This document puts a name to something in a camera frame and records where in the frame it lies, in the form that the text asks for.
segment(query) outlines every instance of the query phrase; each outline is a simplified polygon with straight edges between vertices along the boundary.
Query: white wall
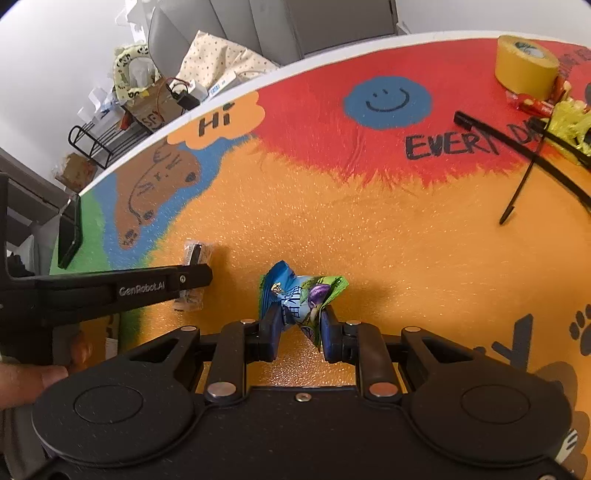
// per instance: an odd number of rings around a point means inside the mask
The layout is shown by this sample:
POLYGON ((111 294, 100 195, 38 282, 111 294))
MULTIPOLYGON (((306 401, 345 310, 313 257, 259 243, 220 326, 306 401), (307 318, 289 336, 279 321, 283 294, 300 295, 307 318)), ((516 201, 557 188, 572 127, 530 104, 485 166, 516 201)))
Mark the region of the white wall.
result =
POLYGON ((73 151, 77 112, 105 81, 114 49, 132 43, 115 24, 125 0, 20 0, 0 20, 0 148, 53 181, 73 151))
POLYGON ((503 30, 591 47, 591 7, 584 0, 396 0, 409 33, 503 30))

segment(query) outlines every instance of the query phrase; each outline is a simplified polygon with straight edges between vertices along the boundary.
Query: cable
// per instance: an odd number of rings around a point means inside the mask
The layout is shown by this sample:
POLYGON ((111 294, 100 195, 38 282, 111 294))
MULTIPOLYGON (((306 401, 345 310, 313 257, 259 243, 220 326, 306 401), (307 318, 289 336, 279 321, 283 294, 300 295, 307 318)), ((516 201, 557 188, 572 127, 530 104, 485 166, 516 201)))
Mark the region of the cable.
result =
POLYGON ((584 168, 591 171, 591 157, 589 157, 588 155, 585 155, 582 151, 578 150, 577 148, 574 148, 574 146, 572 146, 571 144, 569 144, 568 142, 566 142, 562 138, 557 137, 556 135, 554 135, 551 132, 547 132, 546 129, 548 128, 550 123, 551 123, 551 120, 550 120, 550 122, 548 122, 548 124, 546 124, 542 120, 540 120, 539 118, 532 117, 527 121, 527 126, 529 128, 531 128, 537 134, 542 134, 542 132, 544 132, 543 135, 548 140, 560 145, 562 148, 567 150, 569 153, 573 154, 584 168))
POLYGON ((188 81, 186 81, 186 80, 182 80, 182 79, 179 79, 179 78, 176 78, 176 77, 168 77, 165 81, 162 82, 162 84, 160 84, 160 87, 158 88, 158 94, 156 95, 156 114, 160 117, 160 120, 161 120, 162 123, 165 123, 166 120, 164 120, 164 117, 160 113, 160 92, 162 92, 162 87, 163 86, 166 85, 168 87, 168 83, 171 80, 176 80, 178 82, 181 82, 187 88, 187 93, 189 92, 190 83, 188 81))
POLYGON ((496 138, 500 142, 503 142, 512 150, 515 150, 517 153, 523 155, 525 158, 529 159, 530 161, 536 163, 540 168, 542 168, 546 173, 553 176, 557 181, 559 181, 564 187, 569 189, 574 195, 579 198, 579 201, 587 208, 591 209, 591 196, 589 196, 581 187, 579 187, 575 182, 573 182, 570 178, 568 178, 564 173, 562 173, 559 169, 553 166, 548 160, 544 157, 540 157, 537 153, 532 152, 527 147, 524 147, 519 142, 516 142, 512 138, 505 135, 503 132, 498 131, 496 128, 477 120, 476 118, 472 118, 468 114, 456 111, 453 121, 456 125, 465 128, 466 130, 470 131, 472 127, 477 128, 481 132, 487 133, 490 136, 496 138))
MULTIPOLYGON (((540 143, 538 144, 538 148, 535 151, 537 154, 540 153, 543 145, 544 145, 544 137, 542 137, 540 139, 540 143)), ((515 193, 513 194, 513 196, 511 197, 509 204, 505 208, 503 215, 501 215, 501 219, 499 220, 499 225, 503 225, 503 223, 505 223, 505 221, 509 218, 509 215, 511 214, 511 212, 513 210, 515 210, 514 203, 517 200, 517 197, 519 196, 519 194, 521 193, 521 189, 523 188, 523 185, 525 185, 525 182, 530 177, 530 173, 531 173, 531 170, 534 168, 534 165, 535 165, 535 161, 530 160, 530 164, 527 165, 527 170, 525 171, 523 178, 521 179, 519 185, 517 185, 517 189, 516 189, 515 193)))

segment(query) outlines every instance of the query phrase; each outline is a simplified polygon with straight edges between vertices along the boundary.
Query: yellow tape roll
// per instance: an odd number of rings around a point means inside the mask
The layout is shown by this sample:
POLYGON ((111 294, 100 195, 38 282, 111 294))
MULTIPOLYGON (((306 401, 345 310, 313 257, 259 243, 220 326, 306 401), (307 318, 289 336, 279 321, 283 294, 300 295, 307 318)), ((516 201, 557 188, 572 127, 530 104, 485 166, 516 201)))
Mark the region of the yellow tape roll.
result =
POLYGON ((528 93, 538 100, 547 100, 559 66, 558 59, 542 45, 510 35, 499 37, 495 76, 514 93, 528 93))

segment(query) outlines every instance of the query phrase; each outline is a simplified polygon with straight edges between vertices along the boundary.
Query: finger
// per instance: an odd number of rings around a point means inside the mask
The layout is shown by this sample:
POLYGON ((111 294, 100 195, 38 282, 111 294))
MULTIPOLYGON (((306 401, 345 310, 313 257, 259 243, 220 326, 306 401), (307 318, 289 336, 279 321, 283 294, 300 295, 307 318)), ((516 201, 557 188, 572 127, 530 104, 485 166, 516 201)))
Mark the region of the finger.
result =
POLYGON ((70 344, 72 365, 84 366, 92 355, 92 343, 86 340, 84 332, 79 332, 70 344))
POLYGON ((58 365, 0 364, 0 410, 33 403, 47 387, 66 378, 58 365))

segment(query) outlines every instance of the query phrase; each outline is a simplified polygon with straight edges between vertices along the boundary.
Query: snack bag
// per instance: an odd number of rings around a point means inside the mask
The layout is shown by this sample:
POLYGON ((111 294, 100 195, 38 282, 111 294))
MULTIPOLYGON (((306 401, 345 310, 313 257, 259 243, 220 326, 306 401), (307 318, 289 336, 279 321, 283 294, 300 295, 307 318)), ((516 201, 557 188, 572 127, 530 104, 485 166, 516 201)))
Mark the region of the snack bag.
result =
POLYGON ((284 330, 297 325, 320 348, 320 312, 347 285, 344 277, 296 275, 287 263, 277 262, 261 280, 259 319, 271 303, 280 301, 284 330))

